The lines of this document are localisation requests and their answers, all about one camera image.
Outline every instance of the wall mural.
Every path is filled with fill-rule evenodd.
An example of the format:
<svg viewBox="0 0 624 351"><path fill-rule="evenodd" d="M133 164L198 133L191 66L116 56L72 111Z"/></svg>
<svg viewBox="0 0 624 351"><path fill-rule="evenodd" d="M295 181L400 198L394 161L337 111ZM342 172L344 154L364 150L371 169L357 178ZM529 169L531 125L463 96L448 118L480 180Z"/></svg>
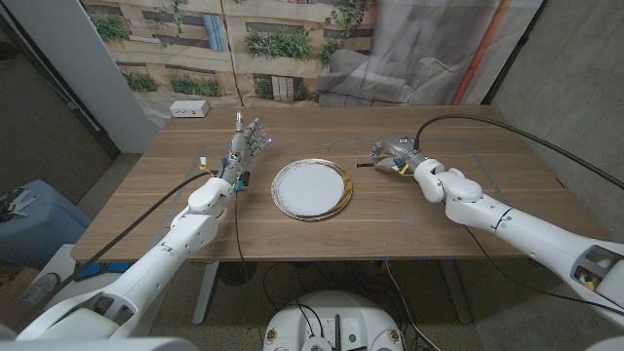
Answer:
<svg viewBox="0 0 624 351"><path fill-rule="evenodd" d="M147 118L479 103L541 0L82 0Z"/></svg>

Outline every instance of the green plant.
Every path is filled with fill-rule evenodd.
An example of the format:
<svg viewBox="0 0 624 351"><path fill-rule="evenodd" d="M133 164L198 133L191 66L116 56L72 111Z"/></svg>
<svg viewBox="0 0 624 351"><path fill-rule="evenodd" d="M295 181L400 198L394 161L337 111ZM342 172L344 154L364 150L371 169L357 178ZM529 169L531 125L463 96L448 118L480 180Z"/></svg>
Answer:
<svg viewBox="0 0 624 351"><path fill-rule="evenodd" d="M175 39L179 39L180 34L182 34L182 24L184 22L184 16L186 14L179 7L180 5L188 5L188 0L171 0L172 3L169 6L165 6L164 4L160 4L159 7L155 7L155 10L160 11L160 14L154 18L154 25L152 29L156 30L158 34L164 34L163 26L166 24L166 18L169 16L172 17L172 22L175 24L177 28L177 34L175 35ZM162 43L161 46L163 48L167 47L166 43Z"/></svg>
<svg viewBox="0 0 624 351"><path fill-rule="evenodd" d="M121 43L130 39L130 31L124 26L124 19L121 16L95 12L89 14L89 17L104 43Z"/></svg>
<svg viewBox="0 0 624 351"><path fill-rule="evenodd" d="M303 83L303 79L295 79L293 84L293 98L295 101L303 101L310 96L308 87Z"/></svg>
<svg viewBox="0 0 624 351"><path fill-rule="evenodd" d="M338 3L337 11L331 11L331 17L325 19L325 24L336 23L344 27L342 39L353 36L355 29L362 23L364 14L369 9L371 0L342 0Z"/></svg>
<svg viewBox="0 0 624 351"><path fill-rule="evenodd" d="M312 58L312 39L308 31L300 28L295 33L289 33L288 28L278 27L272 33L250 32L245 37L245 44L254 57L293 58L309 60Z"/></svg>
<svg viewBox="0 0 624 351"><path fill-rule="evenodd" d="M259 98L273 99L273 85L270 80L261 78L255 80L255 94Z"/></svg>
<svg viewBox="0 0 624 351"><path fill-rule="evenodd" d="M321 45L321 49L319 50L319 61L324 68L330 65L330 58L333 53L343 49L345 43L345 40L327 39L325 43Z"/></svg>
<svg viewBox="0 0 624 351"><path fill-rule="evenodd" d="M158 90L158 84L149 74L145 73L122 73L130 90L133 92L149 93Z"/></svg>
<svg viewBox="0 0 624 351"><path fill-rule="evenodd" d="M169 75L172 87L176 93L204 96L204 97L220 97L223 95L223 89L216 79L196 79L188 75L179 75L173 73Z"/></svg>

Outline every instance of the wooden table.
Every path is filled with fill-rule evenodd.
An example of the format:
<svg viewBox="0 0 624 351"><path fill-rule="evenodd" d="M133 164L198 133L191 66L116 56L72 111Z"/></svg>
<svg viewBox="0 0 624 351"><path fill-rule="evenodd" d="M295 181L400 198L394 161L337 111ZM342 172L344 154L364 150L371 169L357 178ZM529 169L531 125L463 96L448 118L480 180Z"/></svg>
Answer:
<svg viewBox="0 0 624 351"><path fill-rule="evenodd" d="M219 169L234 133L236 110L211 110L206 118L172 119L136 163L72 251L84 261L123 231L183 180L199 173L198 157ZM262 108L245 109L248 124L261 118L274 140L256 159L249 187L239 193L239 233L247 260L475 258L483 254L465 229L445 217L443 204L427 202L411 177L371 168L372 144L390 136L413 137L426 120L445 113L471 113L500 120L489 106ZM607 235L565 190L519 136L472 121L446 120L423 133L421 149L447 168L477 181L490 196L567 230L593 238ZM353 196L337 215L304 222L281 213L271 182L290 162L323 158L353 178ZM102 261L139 259L164 236L188 195L207 179L170 198ZM200 261L240 259L234 232L234 201L216 238L191 256ZM476 230L487 252L518 257L506 243Z"/></svg>

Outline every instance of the gray wall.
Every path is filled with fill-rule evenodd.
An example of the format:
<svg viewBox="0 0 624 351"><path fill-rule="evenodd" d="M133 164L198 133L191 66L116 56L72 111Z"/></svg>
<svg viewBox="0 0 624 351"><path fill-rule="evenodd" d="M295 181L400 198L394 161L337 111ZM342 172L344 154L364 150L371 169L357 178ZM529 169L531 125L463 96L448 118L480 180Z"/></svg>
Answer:
<svg viewBox="0 0 624 351"><path fill-rule="evenodd" d="M624 4L551 0L492 105L508 122L624 179ZM612 239L624 242L624 192L529 144Z"/></svg>
<svg viewBox="0 0 624 351"><path fill-rule="evenodd" d="M0 126L0 196L42 179L76 203L112 161L23 54L0 60Z"/></svg>
<svg viewBox="0 0 624 351"><path fill-rule="evenodd" d="M158 128L143 114L78 0L4 0L122 152L143 152Z"/></svg>

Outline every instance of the white box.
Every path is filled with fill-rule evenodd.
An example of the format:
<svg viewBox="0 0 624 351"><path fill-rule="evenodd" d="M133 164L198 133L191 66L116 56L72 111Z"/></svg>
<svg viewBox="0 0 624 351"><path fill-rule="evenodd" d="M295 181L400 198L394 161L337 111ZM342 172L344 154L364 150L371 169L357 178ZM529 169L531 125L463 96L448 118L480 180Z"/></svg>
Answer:
<svg viewBox="0 0 624 351"><path fill-rule="evenodd" d="M205 100L178 100L169 109L174 117L205 117L210 107Z"/></svg>

